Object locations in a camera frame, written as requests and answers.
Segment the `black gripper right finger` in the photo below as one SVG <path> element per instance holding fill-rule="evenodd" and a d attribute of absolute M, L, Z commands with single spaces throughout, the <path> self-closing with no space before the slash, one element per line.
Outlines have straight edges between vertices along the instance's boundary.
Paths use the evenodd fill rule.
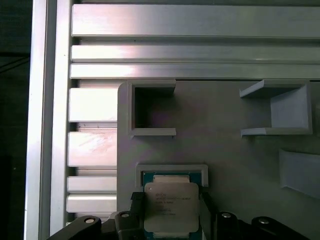
<path fill-rule="evenodd" d="M 207 240 L 307 240 L 283 223 L 258 216 L 246 223 L 231 212 L 218 211 L 207 192 L 199 196 L 199 222 Z"/>

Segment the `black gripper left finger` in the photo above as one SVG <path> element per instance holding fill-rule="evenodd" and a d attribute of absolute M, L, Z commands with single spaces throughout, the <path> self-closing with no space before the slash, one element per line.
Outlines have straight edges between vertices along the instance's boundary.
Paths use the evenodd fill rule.
<path fill-rule="evenodd" d="M 49 237 L 50 240 L 144 240 L 146 194 L 133 192 L 129 210 L 113 212 L 105 221 L 93 215 L 79 217 Z"/>

